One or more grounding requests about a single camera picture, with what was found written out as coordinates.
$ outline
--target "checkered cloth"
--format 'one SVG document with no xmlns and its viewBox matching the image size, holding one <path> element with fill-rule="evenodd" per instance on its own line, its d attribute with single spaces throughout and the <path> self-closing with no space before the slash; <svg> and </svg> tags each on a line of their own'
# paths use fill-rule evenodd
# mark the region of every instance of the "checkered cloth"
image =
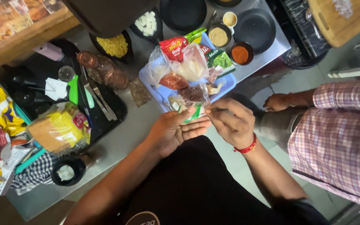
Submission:
<svg viewBox="0 0 360 225">
<path fill-rule="evenodd" d="M 10 188 L 14 188 L 17 195 L 22 195 L 39 184 L 52 184 L 51 172 L 57 161 L 58 157 L 45 152 L 21 173 L 15 175 Z"/>
<path fill-rule="evenodd" d="M 324 84 L 288 141 L 293 173 L 360 204 L 360 81 Z"/>
</svg>

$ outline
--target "hand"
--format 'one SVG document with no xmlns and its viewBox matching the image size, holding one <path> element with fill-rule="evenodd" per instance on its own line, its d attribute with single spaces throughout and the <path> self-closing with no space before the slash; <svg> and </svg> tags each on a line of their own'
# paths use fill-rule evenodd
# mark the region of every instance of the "hand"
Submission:
<svg viewBox="0 0 360 225">
<path fill-rule="evenodd" d="M 228 109 L 234 115 L 218 109 Z M 205 112 L 227 143 L 237 149 L 245 149 L 253 143 L 255 117 L 252 110 L 236 100 L 226 99 L 214 102 Z"/>
<path fill-rule="evenodd" d="M 146 141 L 157 149 L 161 158 L 172 154 L 184 141 L 203 135 L 212 125 L 206 116 L 183 123 L 194 114 L 195 110 L 195 107 L 190 107 L 182 113 L 164 113 L 154 123 Z"/>
<path fill-rule="evenodd" d="M 286 94 L 273 94 L 265 101 L 263 107 L 267 108 L 267 112 L 278 112 L 290 107 Z"/>
</svg>

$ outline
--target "black marble countertop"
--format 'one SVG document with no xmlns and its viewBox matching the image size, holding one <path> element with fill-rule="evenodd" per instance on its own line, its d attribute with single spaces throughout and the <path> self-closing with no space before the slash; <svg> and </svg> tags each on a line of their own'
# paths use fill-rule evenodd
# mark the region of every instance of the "black marble countertop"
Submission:
<svg viewBox="0 0 360 225">
<path fill-rule="evenodd" d="M 309 8 L 307 2 L 303 3 L 303 0 L 280 0 L 280 2 L 312 59 L 331 49 L 326 39 L 317 38 L 312 23 L 306 20 L 305 15 Z"/>
</svg>

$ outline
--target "transparent jar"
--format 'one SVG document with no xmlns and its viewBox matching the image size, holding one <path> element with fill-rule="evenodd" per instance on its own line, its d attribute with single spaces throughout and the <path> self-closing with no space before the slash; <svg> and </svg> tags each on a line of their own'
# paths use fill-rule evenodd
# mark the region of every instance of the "transparent jar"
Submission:
<svg viewBox="0 0 360 225">
<path fill-rule="evenodd" d="M 77 61 L 89 70 L 90 77 L 95 81 L 105 84 L 113 90 L 123 90 L 128 87 L 129 82 L 126 75 L 111 59 L 82 51 L 77 55 Z"/>
</svg>

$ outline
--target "person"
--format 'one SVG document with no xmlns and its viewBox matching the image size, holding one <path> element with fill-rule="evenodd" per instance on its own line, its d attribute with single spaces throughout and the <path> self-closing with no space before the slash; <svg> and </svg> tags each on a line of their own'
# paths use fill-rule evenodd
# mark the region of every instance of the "person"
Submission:
<svg viewBox="0 0 360 225">
<path fill-rule="evenodd" d="M 328 224 L 255 138 L 251 110 L 235 100 L 218 100 L 207 109 L 209 118 L 184 124 L 195 110 L 161 115 L 146 139 L 77 202 L 64 224 Z M 233 179 L 202 136 L 212 123 L 229 144 L 248 149 L 242 156 L 272 208 Z"/>
<path fill-rule="evenodd" d="M 360 80 L 274 94 L 264 107 L 255 131 L 284 146 L 293 173 L 360 204 Z"/>
</svg>

